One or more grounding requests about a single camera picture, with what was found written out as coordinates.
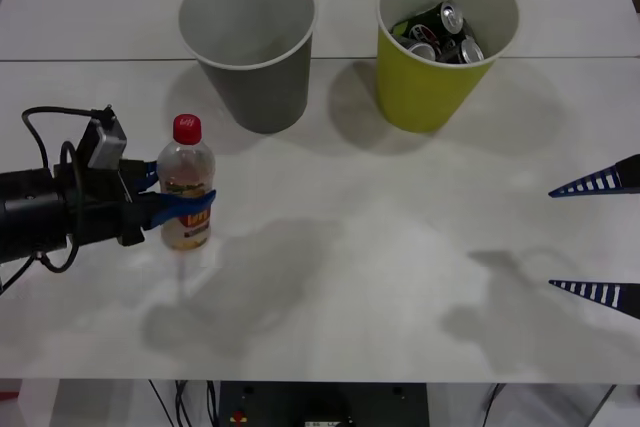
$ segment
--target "juice bottle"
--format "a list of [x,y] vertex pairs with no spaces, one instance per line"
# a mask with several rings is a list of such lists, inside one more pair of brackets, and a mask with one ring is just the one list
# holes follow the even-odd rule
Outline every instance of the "juice bottle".
[[[202,142],[202,125],[195,115],[182,114],[173,121],[173,141],[158,157],[158,179],[163,193],[200,197],[211,190],[215,160]],[[162,226],[162,238],[176,250],[200,247],[209,238],[211,208],[170,219]]]

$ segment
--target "cup rim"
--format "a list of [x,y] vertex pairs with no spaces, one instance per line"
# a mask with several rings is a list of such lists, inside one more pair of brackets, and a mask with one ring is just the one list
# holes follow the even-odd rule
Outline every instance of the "cup rim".
[[385,27],[384,22],[382,22],[382,14],[380,13],[380,1],[381,0],[378,0],[377,3],[376,3],[376,17],[377,17],[377,20],[378,20],[378,28],[382,31],[383,35],[385,35],[387,37],[387,39],[391,42],[391,44],[394,45],[394,47],[396,47],[397,49],[402,50],[402,52],[404,54],[406,54],[407,56],[411,57],[412,59],[417,60],[418,62],[421,62],[421,63],[426,64],[426,65],[434,66],[434,67],[440,67],[440,68],[443,68],[443,69],[453,69],[453,70],[472,69],[472,68],[475,68],[475,67],[482,67],[483,65],[490,64],[490,63],[494,62],[496,59],[498,59],[502,55],[502,53],[505,52],[509,47],[511,47],[511,44],[513,44],[513,41],[516,39],[516,37],[518,36],[518,33],[520,32],[520,5],[518,4],[518,0],[513,0],[514,3],[515,3],[515,6],[516,6],[516,14],[517,14],[516,28],[515,28],[515,31],[513,33],[513,36],[511,37],[511,40],[509,40],[509,42],[507,42],[507,44],[502,49],[500,49],[498,52],[493,54],[491,57],[487,57],[486,59],[484,59],[481,62],[473,62],[471,64],[447,64],[447,63],[444,63],[444,62],[435,62],[433,60],[427,60],[427,59],[424,59],[422,57],[418,57],[413,52],[409,52],[408,50],[403,48],[393,38],[393,36],[389,33],[389,31]]
[[213,60],[207,59],[206,57],[203,57],[202,55],[198,54],[187,43],[186,39],[184,38],[184,35],[182,35],[182,30],[180,29],[180,12],[182,11],[182,7],[184,6],[185,1],[186,0],[180,1],[180,7],[178,8],[178,31],[180,32],[180,38],[182,40],[182,44],[191,53],[191,55],[193,55],[200,62],[202,62],[204,64],[207,64],[207,65],[210,65],[211,67],[216,67],[216,68],[224,69],[224,70],[240,70],[240,71],[242,71],[242,70],[257,70],[257,69],[262,69],[264,67],[269,67],[271,65],[277,64],[278,62],[281,62],[281,61],[285,60],[286,58],[288,58],[291,55],[293,55],[294,53],[296,53],[298,51],[298,49],[300,49],[300,47],[302,47],[309,40],[309,38],[313,34],[313,30],[315,29],[316,21],[318,20],[318,1],[317,0],[311,0],[313,2],[313,18],[311,19],[311,23],[309,25],[309,29],[304,34],[302,39],[296,45],[294,45],[291,49],[289,49],[288,51],[286,51],[285,53],[279,55],[278,57],[276,57],[274,59],[267,60],[266,62],[261,62],[259,64],[249,64],[249,65],[222,64],[220,62],[215,62]]

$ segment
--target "red bottle cap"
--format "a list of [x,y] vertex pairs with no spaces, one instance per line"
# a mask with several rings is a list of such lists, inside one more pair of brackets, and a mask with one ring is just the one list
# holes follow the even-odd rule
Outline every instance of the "red bottle cap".
[[195,145],[202,139],[202,125],[195,115],[182,114],[173,120],[173,140],[183,145]]

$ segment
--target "bottle label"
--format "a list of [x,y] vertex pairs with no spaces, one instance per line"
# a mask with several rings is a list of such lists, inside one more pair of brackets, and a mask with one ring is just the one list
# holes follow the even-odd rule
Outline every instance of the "bottle label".
[[[197,198],[202,197],[206,194],[204,190],[204,184],[186,184],[179,185],[174,184],[173,182],[167,182],[166,191],[169,194],[178,195],[180,197],[186,198]],[[182,217],[178,217],[178,220],[182,225],[184,225],[187,229],[185,231],[185,238],[193,237],[198,235],[201,232],[204,232],[209,227],[209,217],[211,215],[211,207],[208,207],[206,210],[198,212],[196,214],[184,215]]]

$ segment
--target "black cable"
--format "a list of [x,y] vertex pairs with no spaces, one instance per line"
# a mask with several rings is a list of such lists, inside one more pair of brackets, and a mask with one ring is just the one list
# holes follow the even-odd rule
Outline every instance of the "black cable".
[[189,415],[187,414],[187,409],[184,406],[184,402],[182,400],[182,395],[184,393],[184,389],[187,386],[187,380],[176,380],[176,400],[175,400],[175,408],[176,408],[176,420],[178,421],[178,427],[184,427],[182,424],[182,414],[184,414],[184,419],[187,421],[187,425],[191,426],[191,420],[189,419]]
[[167,416],[167,419],[169,419],[169,423],[171,424],[171,427],[175,427],[173,425],[173,420],[171,420],[171,416],[169,415],[169,411],[167,410],[167,406],[164,405],[164,401],[162,400],[162,397],[160,397],[160,394],[158,393],[158,389],[156,389],[156,386],[154,385],[154,383],[153,383],[153,381],[151,379],[149,379],[149,384],[151,385],[151,388],[155,392],[156,397],[160,401],[160,405],[162,405],[162,410],[164,410],[164,413]]
[[482,422],[482,427],[486,427],[487,425],[487,419],[489,418],[489,411],[491,410],[493,401],[496,400],[496,397],[498,396],[498,391],[500,390],[501,386],[502,384],[496,384],[495,387],[493,388],[493,391],[491,392],[491,397],[489,398],[489,403],[487,404],[487,411],[484,414],[484,422]]
[[78,163],[78,157],[76,155],[76,149],[73,144],[68,140],[62,144],[60,149],[60,166],[64,167],[67,163],[67,154],[71,157],[71,166],[73,168],[73,177],[76,182],[76,223],[71,234],[71,252],[64,264],[57,267],[51,263],[46,253],[38,255],[38,260],[51,272],[55,274],[61,274],[65,272],[78,255],[78,249],[80,248],[80,242],[78,241],[78,235],[82,232],[84,227],[84,186],[82,183],[82,176],[80,175],[80,164]]
[[44,146],[44,142],[42,142],[42,137],[35,129],[31,121],[29,120],[29,116],[32,114],[41,114],[41,113],[51,113],[51,114],[67,114],[67,115],[79,115],[81,117],[95,117],[95,112],[90,110],[83,109],[70,109],[67,107],[51,107],[48,105],[43,105],[41,107],[32,107],[30,109],[25,110],[22,113],[22,122],[29,129],[31,135],[38,144],[38,149],[40,150],[40,157],[42,157],[42,166],[45,169],[49,168],[49,158],[47,157],[47,149]]
[[219,427],[218,408],[216,407],[216,388],[213,381],[207,380],[207,413],[213,427]]
[[24,265],[20,267],[20,270],[13,274],[13,276],[9,280],[7,280],[5,283],[2,283],[2,281],[0,280],[0,295],[4,294],[7,289],[15,283],[16,280],[22,277],[22,274],[24,274],[27,269],[31,267],[31,264],[33,264],[34,260],[36,260],[36,257],[35,255],[32,255],[27,259]]

